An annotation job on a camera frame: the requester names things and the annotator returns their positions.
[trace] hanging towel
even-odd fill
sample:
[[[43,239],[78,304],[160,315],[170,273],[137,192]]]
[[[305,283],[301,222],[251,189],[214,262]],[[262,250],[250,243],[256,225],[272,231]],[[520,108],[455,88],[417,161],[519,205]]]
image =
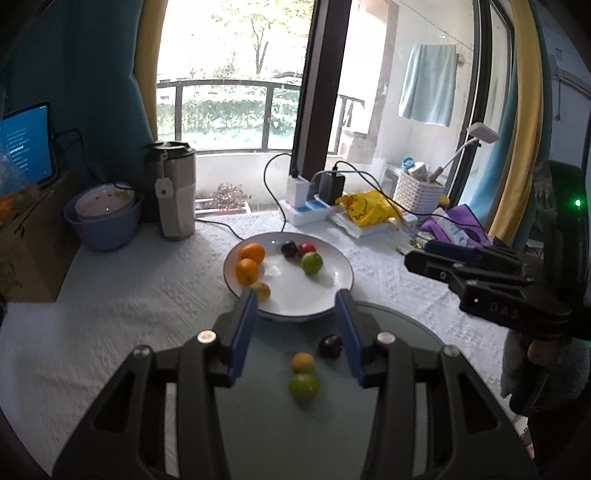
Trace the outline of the hanging towel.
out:
[[[457,59],[455,45],[414,44],[398,116],[449,127],[456,94]]]

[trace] purple cloth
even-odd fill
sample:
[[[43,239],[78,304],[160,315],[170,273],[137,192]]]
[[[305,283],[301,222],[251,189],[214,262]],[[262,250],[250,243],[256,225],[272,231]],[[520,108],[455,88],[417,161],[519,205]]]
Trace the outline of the purple cloth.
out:
[[[458,228],[461,228],[464,231],[471,230],[476,234],[472,235],[471,232],[468,232],[469,236],[478,236],[478,238],[480,239],[479,241],[476,241],[472,238],[468,239],[468,245],[470,247],[488,247],[492,245],[492,243],[486,236],[484,228],[482,227],[478,219],[474,216],[472,210],[470,210],[470,207],[468,205],[458,205],[457,207],[449,209],[446,212],[446,214],[449,216],[450,219],[456,222],[456,224],[459,223],[460,225],[469,225],[457,225]],[[448,244],[452,243],[451,240],[445,234],[445,232],[442,230],[442,228],[437,224],[435,220],[433,220],[433,218],[429,218],[429,220],[424,222],[420,226],[420,229],[423,232],[431,232],[440,242],[447,242]]]

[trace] plastic basket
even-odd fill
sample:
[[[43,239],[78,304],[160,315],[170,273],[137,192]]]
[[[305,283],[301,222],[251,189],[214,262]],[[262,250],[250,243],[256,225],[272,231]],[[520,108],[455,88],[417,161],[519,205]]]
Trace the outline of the plastic basket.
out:
[[[439,183],[423,183],[400,172],[393,199],[409,212],[429,215],[439,205],[444,188]]]

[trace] white ceramic plate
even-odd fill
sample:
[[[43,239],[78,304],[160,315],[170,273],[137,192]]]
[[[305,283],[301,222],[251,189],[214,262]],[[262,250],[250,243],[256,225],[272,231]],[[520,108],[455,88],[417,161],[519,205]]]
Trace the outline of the white ceramic plate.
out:
[[[310,243],[322,257],[324,266],[316,275],[306,275],[299,260],[281,255],[281,245],[292,240],[296,245]],[[288,232],[263,233],[237,244],[226,257],[223,276],[237,297],[242,286],[236,279],[236,265],[245,245],[257,243],[265,248],[265,259],[259,265],[258,281],[271,289],[271,297],[259,304],[259,312],[282,322],[305,322],[329,312],[335,306],[335,294],[341,288],[353,287],[353,270],[345,256],[328,243],[308,235]]]

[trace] white desk lamp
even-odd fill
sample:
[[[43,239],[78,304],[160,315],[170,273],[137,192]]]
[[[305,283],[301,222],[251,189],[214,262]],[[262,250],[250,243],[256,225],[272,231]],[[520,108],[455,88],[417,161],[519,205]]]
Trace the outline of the white desk lamp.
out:
[[[493,144],[500,139],[499,134],[497,132],[495,132],[492,128],[487,127],[482,122],[477,122],[471,127],[469,127],[467,132],[474,138],[471,138],[460,148],[458,148],[454,156],[450,158],[444,166],[437,167],[437,169],[429,177],[429,181],[433,182],[437,180],[439,178],[439,175],[443,173],[443,170],[445,170],[468,145],[472,145],[473,143],[477,143],[479,141],[483,141],[484,143],[488,144]]]

